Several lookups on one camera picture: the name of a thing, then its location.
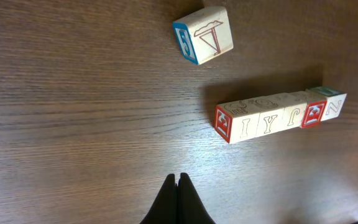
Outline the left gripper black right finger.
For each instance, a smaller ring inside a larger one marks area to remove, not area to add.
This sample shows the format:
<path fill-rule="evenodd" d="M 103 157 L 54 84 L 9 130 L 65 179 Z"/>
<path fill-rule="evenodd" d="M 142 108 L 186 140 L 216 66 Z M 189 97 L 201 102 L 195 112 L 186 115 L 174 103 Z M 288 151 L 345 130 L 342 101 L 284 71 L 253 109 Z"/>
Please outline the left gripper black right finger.
<path fill-rule="evenodd" d="M 177 222 L 179 224 L 215 224 L 187 173 L 180 174 L 177 193 Z"/>

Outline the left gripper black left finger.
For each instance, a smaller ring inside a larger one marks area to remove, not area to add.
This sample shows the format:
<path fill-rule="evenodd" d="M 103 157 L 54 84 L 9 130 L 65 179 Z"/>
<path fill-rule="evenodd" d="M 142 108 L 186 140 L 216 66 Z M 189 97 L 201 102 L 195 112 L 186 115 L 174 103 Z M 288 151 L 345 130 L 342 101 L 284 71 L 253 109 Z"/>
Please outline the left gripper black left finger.
<path fill-rule="evenodd" d="M 177 222 L 177 184 L 175 175 L 165 178 L 150 210 L 140 224 L 175 224 Z"/>

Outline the wooden block red letter I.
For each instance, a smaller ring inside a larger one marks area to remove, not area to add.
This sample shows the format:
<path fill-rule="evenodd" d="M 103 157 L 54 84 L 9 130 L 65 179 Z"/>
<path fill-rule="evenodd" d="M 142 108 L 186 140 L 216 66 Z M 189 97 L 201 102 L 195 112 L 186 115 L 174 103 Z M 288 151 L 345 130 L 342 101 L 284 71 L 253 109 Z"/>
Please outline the wooden block red letter I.
<path fill-rule="evenodd" d="M 216 106 L 214 128 L 229 144 L 252 139 L 256 135 L 261 109 L 247 100 L 232 101 Z"/>

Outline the wooden block spiral drawing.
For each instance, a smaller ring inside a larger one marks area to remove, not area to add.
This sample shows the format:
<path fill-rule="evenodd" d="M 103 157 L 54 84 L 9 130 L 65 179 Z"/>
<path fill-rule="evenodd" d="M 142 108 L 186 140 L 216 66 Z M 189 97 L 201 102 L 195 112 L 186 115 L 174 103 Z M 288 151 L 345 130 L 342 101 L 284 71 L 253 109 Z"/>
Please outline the wooden block spiral drawing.
<path fill-rule="evenodd" d="M 251 98 L 248 103 L 259 113 L 256 137 L 276 133 L 281 127 L 285 106 L 271 96 Z"/>

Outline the wooden block red animal drawing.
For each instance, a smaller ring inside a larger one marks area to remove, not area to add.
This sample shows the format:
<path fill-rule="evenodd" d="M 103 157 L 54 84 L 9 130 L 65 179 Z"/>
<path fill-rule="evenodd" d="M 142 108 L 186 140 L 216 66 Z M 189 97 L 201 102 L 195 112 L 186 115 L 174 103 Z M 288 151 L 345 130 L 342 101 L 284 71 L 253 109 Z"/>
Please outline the wooden block red animal drawing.
<path fill-rule="evenodd" d="M 280 130 L 300 127 L 307 106 L 307 94 L 303 91 L 279 93 L 272 98 L 284 107 Z"/>

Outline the wooden block red face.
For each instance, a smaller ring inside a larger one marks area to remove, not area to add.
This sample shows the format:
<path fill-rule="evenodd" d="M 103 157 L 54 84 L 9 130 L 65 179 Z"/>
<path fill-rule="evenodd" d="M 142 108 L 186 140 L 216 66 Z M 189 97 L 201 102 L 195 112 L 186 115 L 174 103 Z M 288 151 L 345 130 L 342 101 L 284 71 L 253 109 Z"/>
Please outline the wooden block red face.
<path fill-rule="evenodd" d="M 318 125 L 323 117 L 327 99 L 323 95 L 312 91 L 296 91 L 290 94 L 295 96 L 297 100 L 306 102 L 306 109 L 300 127 L 310 128 Z"/>

